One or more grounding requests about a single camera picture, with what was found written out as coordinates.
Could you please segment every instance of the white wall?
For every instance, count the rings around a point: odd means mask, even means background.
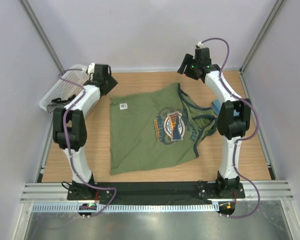
[[[17,0],[0,0],[0,240],[12,238],[19,201],[34,182],[50,115],[39,100],[57,68]]]
[[[275,0],[28,0],[65,67],[179,68],[198,41],[229,41],[227,68],[239,68]],[[226,51],[209,43],[221,64]]]
[[[286,1],[245,77],[275,172],[300,208],[300,0]]]

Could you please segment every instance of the white laundry basket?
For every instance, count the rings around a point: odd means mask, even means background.
[[[87,66],[76,64],[71,67],[71,69],[86,69]],[[83,73],[82,71],[68,71],[63,76],[64,79],[67,79],[71,82],[83,85],[88,79],[88,74]],[[73,94],[80,93],[81,89],[71,83],[62,81],[59,79],[55,85],[47,92],[46,95],[39,102],[40,108],[47,111],[48,104],[51,103],[51,100],[61,98],[62,100],[67,100]]]

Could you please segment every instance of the wooden table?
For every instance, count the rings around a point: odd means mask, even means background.
[[[199,106],[210,107],[216,99],[212,90],[201,80],[193,80],[176,72],[114,73],[118,85],[103,96],[86,117],[87,142],[85,152],[88,165],[96,182],[169,182],[214,181],[222,159],[222,138],[218,131],[206,137],[198,146],[199,157],[175,167],[150,171],[136,171],[110,175],[110,122],[111,96],[125,96],[159,90],[171,83],[180,83],[192,100]],[[226,71],[224,76],[232,88],[245,96],[237,71]],[[255,125],[251,118],[251,135]],[[270,180],[270,174],[258,136],[241,145],[239,171],[251,180]],[[43,182],[71,182],[72,173],[68,160],[59,146],[51,143]]]

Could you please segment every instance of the blue object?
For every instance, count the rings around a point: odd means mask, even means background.
[[[221,109],[221,104],[220,104],[220,102],[218,101],[218,99],[212,101],[211,108],[212,108],[214,114],[217,115],[217,116],[219,116],[220,109]],[[233,115],[234,115],[234,116],[238,116],[239,113],[238,113],[236,110],[234,110],[234,111],[233,111]]]

